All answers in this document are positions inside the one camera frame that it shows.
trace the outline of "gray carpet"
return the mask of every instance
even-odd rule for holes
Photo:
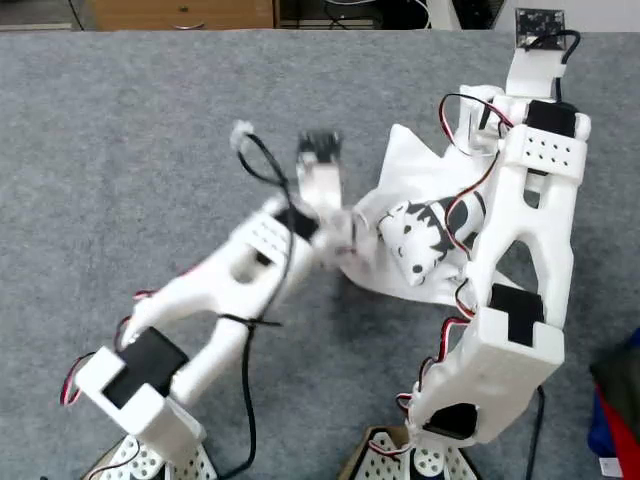
[[[537,479],[592,479],[587,366],[638,325],[640,36],[586,35],[563,82],[593,119],[575,215],[566,363],[547,384]],[[80,353],[111,341],[140,288],[221,244],[271,192],[230,154],[253,121],[293,167],[298,130],[345,133],[347,200],[376,183],[394,122],[437,151],[436,105],[461,83],[503,84],[509,35],[227,32],[39,34],[0,42],[0,464],[3,479],[78,478],[121,435],[86,399],[57,405]],[[518,258],[508,268],[520,269]],[[259,451],[243,478],[329,479],[435,352],[451,310],[317,272],[257,332]],[[193,353],[198,316],[168,333]],[[195,409],[220,470],[248,448],[239,365]],[[485,479],[522,478],[535,404],[470,449]]]

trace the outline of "cartoon face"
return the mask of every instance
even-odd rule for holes
[[[391,208],[378,222],[378,230],[386,246],[411,286],[422,285],[427,275],[453,248],[443,227],[446,208],[443,203],[446,200],[449,199],[427,203],[403,202]]]

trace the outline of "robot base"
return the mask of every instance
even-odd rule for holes
[[[481,480],[467,457],[457,448],[446,448],[444,457],[427,449],[412,448],[394,460],[368,447],[369,440],[373,440],[384,450],[395,450],[406,439],[404,427],[368,429],[364,441],[353,453],[338,480]]]
[[[108,465],[117,465],[132,458],[137,450],[136,440],[125,437],[105,453],[82,480],[214,480],[218,478],[202,444],[184,465],[163,462],[160,457],[140,443],[140,451],[130,462],[117,468],[97,472]]]

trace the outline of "small label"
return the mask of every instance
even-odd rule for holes
[[[601,458],[600,471],[604,477],[622,478],[622,469],[617,458]]]

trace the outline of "white cloth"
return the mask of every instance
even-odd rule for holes
[[[407,210],[415,204],[432,207],[442,227],[444,207],[437,202],[476,182],[491,160],[468,157],[455,147],[441,158],[411,130],[394,125],[378,186],[354,207],[358,255],[341,264],[344,274],[357,285],[386,295],[453,305],[466,257],[459,249],[440,255],[430,248],[441,240],[442,229],[418,221],[419,213],[409,218]],[[482,223],[481,208],[469,208],[468,214],[468,227],[456,236],[459,240]],[[407,226],[413,235],[405,234]],[[496,278],[513,285],[500,274]]]

